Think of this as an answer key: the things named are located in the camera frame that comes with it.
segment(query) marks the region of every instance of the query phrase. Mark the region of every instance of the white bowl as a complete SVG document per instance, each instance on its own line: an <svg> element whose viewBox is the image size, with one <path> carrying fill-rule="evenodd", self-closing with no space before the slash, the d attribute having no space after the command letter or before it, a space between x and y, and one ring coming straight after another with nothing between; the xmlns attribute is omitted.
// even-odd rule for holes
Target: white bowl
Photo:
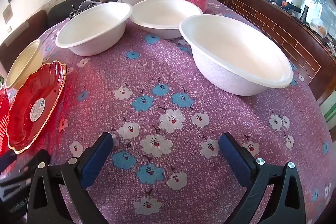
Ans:
<svg viewBox="0 0 336 224"><path fill-rule="evenodd" d="M162 39L181 37L182 20L203 15L196 5L185 0L144 0L133 6L131 21Z"/></svg>
<svg viewBox="0 0 336 224"><path fill-rule="evenodd" d="M18 90L24 85L28 77L37 71L43 63L41 41L31 42L15 59L6 78L6 88Z"/></svg>
<svg viewBox="0 0 336 224"><path fill-rule="evenodd" d="M80 56L91 56L112 47L123 36L132 6L108 2L81 12L60 30L56 46Z"/></svg>
<svg viewBox="0 0 336 224"><path fill-rule="evenodd" d="M180 24L200 72L227 92L250 96L285 88L293 79L285 54L265 35L238 20L192 16Z"/></svg>

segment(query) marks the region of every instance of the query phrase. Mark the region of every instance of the white sticker label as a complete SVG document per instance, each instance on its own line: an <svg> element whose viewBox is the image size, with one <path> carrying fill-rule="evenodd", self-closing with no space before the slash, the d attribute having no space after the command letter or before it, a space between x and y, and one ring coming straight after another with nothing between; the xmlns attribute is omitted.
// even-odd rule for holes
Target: white sticker label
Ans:
<svg viewBox="0 0 336 224"><path fill-rule="evenodd" d="M35 102L30 111L30 120L32 122L36 121L39 117L41 117L44 107L45 107L45 100L43 98L38 99Z"/></svg>

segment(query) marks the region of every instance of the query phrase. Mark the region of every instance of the yellow bowl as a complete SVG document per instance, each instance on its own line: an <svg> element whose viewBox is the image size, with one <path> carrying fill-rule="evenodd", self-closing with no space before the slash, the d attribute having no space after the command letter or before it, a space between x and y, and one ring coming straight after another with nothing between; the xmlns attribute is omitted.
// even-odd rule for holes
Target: yellow bowl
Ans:
<svg viewBox="0 0 336 224"><path fill-rule="evenodd" d="M42 66L43 56L41 45L40 39L36 39L19 54L9 70L6 79L7 89L14 88L18 90L24 85L29 75Z"/></svg>

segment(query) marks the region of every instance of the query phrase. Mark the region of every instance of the silver bolt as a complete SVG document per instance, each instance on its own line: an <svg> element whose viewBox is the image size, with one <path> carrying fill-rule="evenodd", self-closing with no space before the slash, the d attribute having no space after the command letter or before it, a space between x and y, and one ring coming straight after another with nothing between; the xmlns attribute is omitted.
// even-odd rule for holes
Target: silver bolt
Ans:
<svg viewBox="0 0 336 224"><path fill-rule="evenodd" d="M40 169L44 168L45 167L45 162L40 162L38 166L39 166Z"/></svg>
<svg viewBox="0 0 336 224"><path fill-rule="evenodd" d="M262 159L262 158L257 158L255 161L256 161L259 165L264 165L264 164L265 164L265 160Z"/></svg>
<svg viewBox="0 0 336 224"><path fill-rule="evenodd" d="M290 161L290 162L288 163L288 167L293 169L293 168L295 167L295 164L294 164L293 162Z"/></svg>
<svg viewBox="0 0 336 224"><path fill-rule="evenodd" d="M69 160L68 160L68 163L69 164L75 164L77 162L77 158L70 158Z"/></svg>

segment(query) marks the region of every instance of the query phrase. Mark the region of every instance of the tablecloth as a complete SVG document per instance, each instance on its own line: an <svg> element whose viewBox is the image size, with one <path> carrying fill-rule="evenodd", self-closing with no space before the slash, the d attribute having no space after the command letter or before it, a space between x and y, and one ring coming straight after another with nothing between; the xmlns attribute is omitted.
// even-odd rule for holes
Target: tablecloth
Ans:
<svg viewBox="0 0 336 224"><path fill-rule="evenodd" d="M206 14L253 26L225 5L208 2ZM223 223L246 190L219 153L219 136L230 132L254 157L295 162L306 220L315 222L334 188L335 157L321 111L293 64L289 87L236 96L201 75L182 37L166 41L127 21L116 45L84 58L55 45L67 21L40 37L44 62L67 64L63 94L8 174L42 148L52 155L51 165L62 164L107 131L115 147L87 190L110 223ZM65 190L63 195L79 223ZM252 223L269 195L270 189Z"/></svg>

